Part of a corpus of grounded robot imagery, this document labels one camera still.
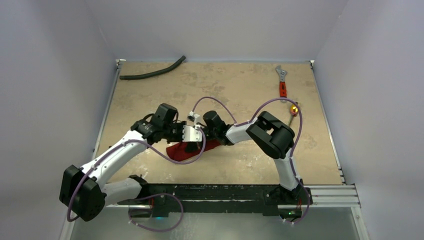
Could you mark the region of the dark red cloth napkin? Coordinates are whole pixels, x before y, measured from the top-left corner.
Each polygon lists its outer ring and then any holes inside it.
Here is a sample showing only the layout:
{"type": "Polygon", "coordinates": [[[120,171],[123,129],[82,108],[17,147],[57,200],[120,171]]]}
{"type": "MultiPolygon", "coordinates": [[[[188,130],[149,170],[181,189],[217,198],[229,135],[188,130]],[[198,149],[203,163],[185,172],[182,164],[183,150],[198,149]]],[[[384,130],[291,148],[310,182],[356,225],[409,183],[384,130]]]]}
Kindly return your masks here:
{"type": "Polygon", "coordinates": [[[168,146],[166,154],[170,159],[182,162],[199,155],[202,147],[202,142],[178,142],[168,146]]]}

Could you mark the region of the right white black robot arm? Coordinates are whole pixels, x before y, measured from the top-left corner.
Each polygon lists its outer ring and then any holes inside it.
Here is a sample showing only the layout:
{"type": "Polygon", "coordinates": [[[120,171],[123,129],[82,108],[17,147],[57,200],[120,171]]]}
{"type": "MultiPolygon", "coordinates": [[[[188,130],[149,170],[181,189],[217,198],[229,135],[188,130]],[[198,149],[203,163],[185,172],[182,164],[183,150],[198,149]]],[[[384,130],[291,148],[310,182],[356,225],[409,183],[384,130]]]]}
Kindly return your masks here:
{"type": "Polygon", "coordinates": [[[226,124],[214,110],[202,116],[206,126],[204,134],[208,140],[216,140],[223,146],[252,140],[268,157],[274,160],[282,187],[280,196],[288,204],[300,198],[296,168],[289,158],[294,147],[294,131],[267,111],[262,111],[252,122],[235,125],[226,124]]]}

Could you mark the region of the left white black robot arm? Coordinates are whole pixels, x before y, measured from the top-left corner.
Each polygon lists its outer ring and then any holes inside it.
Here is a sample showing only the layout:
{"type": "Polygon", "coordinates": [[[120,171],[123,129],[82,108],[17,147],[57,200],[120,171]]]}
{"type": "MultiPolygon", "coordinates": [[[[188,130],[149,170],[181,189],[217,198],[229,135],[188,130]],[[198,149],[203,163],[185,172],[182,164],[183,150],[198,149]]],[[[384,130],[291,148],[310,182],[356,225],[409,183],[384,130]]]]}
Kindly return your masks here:
{"type": "Polygon", "coordinates": [[[154,113],[137,120],[117,143],[90,162],[70,165],[63,172],[59,200],[66,207],[66,220],[86,222],[95,218],[105,206],[131,199],[146,203],[149,191],[133,177],[108,183],[111,177],[131,159],[161,140],[181,142],[185,123],[177,122],[178,110],[160,104],[154,113]]]}

